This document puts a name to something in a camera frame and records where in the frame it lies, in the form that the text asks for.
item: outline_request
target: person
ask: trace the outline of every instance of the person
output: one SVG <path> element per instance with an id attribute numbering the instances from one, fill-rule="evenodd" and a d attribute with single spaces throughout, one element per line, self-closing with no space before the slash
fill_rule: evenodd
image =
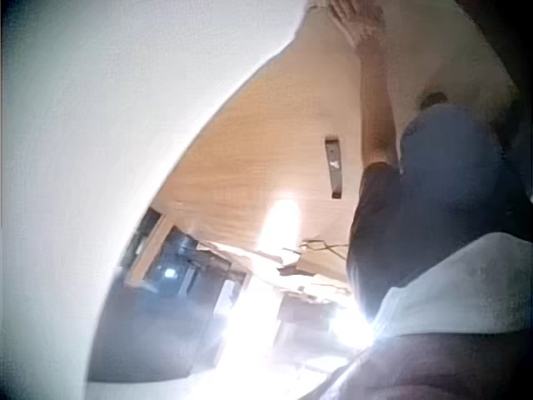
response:
<path id="1" fill-rule="evenodd" d="M 421 100 L 398 157 L 382 11 L 329 9 L 361 60 L 346 272 L 374 344 L 304 399 L 507 396 L 531 339 L 531 201 L 489 124 L 443 92 Z"/>

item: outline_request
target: wall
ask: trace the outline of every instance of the wall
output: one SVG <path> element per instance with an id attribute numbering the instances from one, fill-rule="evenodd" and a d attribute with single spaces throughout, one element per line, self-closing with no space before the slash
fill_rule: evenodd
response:
<path id="1" fill-rule="evenodd" d="M 134 227 L 211 115 L 291 41 L 303 3 L 12 6 L 2 38 L 2 373 L 16 398 L 82 398 Z"/>

